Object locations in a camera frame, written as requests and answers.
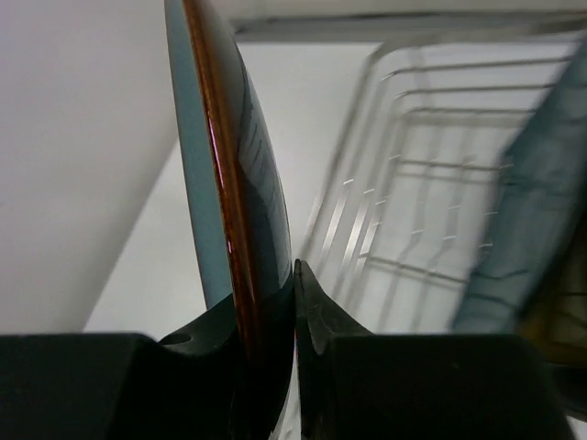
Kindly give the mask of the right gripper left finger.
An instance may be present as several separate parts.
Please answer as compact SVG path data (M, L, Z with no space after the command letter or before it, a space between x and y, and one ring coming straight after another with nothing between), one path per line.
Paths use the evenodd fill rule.
M158 363L225 367L240 361L242 349L233 297L228 295L158 343Z

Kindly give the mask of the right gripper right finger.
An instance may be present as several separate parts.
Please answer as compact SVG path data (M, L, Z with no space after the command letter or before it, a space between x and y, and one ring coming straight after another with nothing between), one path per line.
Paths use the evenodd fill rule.
M303 439L337 437L337 386L330 344L370 331L341 308L321 287L309 264L294 263L296 360Z

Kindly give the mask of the dark teal round plate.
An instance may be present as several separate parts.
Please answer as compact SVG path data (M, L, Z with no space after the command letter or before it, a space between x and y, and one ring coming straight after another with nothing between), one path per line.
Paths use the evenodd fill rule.
M197 367L213 439L275 439L294 357L294 270L270 136L238 45L207 1L164 5L191 228L206 311L233 297L242 355Z

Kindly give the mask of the black square amber plate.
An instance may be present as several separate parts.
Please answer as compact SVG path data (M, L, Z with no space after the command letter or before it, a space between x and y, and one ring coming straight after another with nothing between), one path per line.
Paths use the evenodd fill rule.
M518 327L550 365L564 406L586 419L586 259L570 258L541 285Z

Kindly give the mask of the dark teal oval plate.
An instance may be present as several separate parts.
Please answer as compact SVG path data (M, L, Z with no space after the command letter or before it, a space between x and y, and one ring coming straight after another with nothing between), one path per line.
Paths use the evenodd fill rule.
M454 313L457 334L515 330L586 208L586 46L504 153L488 249Z

